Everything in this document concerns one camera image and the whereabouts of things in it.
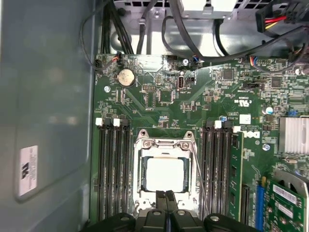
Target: yellow wire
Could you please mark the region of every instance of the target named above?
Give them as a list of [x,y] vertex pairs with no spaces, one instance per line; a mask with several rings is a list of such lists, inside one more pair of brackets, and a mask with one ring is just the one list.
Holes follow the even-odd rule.
[[267,30],[267,29],[271,28],[272,26],[276,25],[277,23],[278,22],[274,22],[272,24],[269,24],[268,26],[265,27],[265,29]]

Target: blue wire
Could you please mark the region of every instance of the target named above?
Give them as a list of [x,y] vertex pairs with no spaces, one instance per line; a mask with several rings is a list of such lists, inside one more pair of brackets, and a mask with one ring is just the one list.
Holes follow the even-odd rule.
[[253,60],[253,65],[256,65],[257,57],[254,58]]

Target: motherboard screw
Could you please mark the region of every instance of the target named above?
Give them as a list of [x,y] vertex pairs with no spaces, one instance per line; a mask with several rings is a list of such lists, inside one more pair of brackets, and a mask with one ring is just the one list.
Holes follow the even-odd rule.
[[109,86],[105,86],[105,87],[104,87],[104,91],[105,91],[106,93],[109,93],[110,90],[111,90],[111,87],[109,87]]
[[150,142],[149,141],[144,141],[143,142],[143,147],[149,148],[150,147]]
[[263,149],[264,151],[269,151],[269,150],[270,150],[270,145],[264,144],[263,147],[262,147],[262,149]]
[[183,143],[183,149],[188,149],[189,148],[189,144],[188,143]]
[[189,60],[188,59],[183,59],[183,66],[187,66],[189,64]]

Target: motherboard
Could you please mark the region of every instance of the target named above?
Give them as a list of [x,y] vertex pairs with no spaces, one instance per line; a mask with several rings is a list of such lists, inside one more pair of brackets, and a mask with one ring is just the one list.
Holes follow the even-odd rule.
[[[99,54],[96,64],[112,58]],[[277,70],[287,60],[260,58],[258,65]],[[276,193],[283,198],[273,197],[275,170],[309,177],[307,151],[279,144],[280,133],[285,139],[291,134],[282,118],[307,123],[309,79],[303,69],[298,64],[285,74],[267,74],[243,59],[206,64],[122,55],[97,72],[91,222],[119,212],[136,216],[155,208],[156,190],[173,190],[178,208],[200,218],[219,213],[261,231],[305,231],[306,201],[298,195],[301,206],[281,202],[278,208],[286,200],[283,191],[293,195],[279,185]],[[289,223],[291,207],[302,212],[301,222]],[[268,212],[278,210],[283,215],[270,226]]]

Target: blue pcie slot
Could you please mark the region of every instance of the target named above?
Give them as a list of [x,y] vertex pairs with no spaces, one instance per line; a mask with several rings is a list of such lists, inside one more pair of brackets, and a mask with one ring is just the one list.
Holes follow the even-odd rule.
[[263,231],[264,192],[265,189],[258,185],[256,189],[255,228],[259,231]]

